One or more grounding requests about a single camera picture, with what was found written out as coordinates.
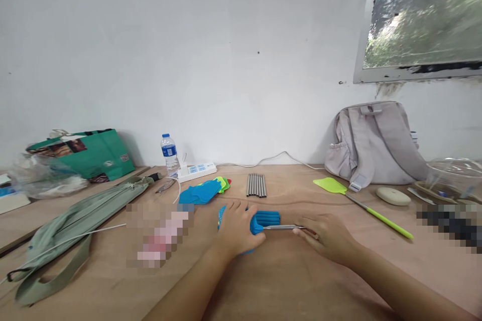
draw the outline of power strip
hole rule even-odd
[[[207,176],[217,172],[217,168],[214,163],[203,163],[197,166],[187,167],[185,164],[181,166],[178,171],[179,183],[187,182],[199,177]]]

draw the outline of gray-green bag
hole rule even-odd
[[[131,177],[117,186],[80,201],[39,228],[27,251],[27,260],[32,262],[7,275],[10,282],[23,280],[15,295],[17,303],[30,305],[63,289],[89,257],[92,235],[76,236],[95,230],[160,177],[158,173],[144,178]],[[67,267],[53,280],[41,283],[37,271],[81,239],[84,241]]]

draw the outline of backpack strap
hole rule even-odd
[[[358,107],[348,108],[350,124],[352,130],[353,143],[358,155],[358,166],[350,178],[348,187],[354,192],[367,187],[373,179],[375,164],[370,149],[370,139],[367,134],[367,121],[365,115],[359,111]]]
[[[372,108],[380,134],[393,159],[412,178],[425,180],[427,163],[413,142],[404,109],[395,102],[374,104]]]
[[[77,270],[89,258],[89,246],[92,234],[81,243],[77,253],[53,280],[42,283],[38,273],[34,270],[27,275],[22,284],[17,289],[15,300],[22,306],[36,303],[54,293],[62,290],[68,285]]]

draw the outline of water bottle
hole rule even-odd
[[[177,178],[177,171],[179,170],[179,160],[177,159],[176,144],[170,138],[169,133],[162,135],[162,154],[166,161],[168,177]]]

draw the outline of light gray backpack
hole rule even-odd
[[[335,120],[337,144],[325,168],[358,192],[370,183],[405,185],[426,178],[427,166],[412,140],[400,103],[380,101],[342,109]]]

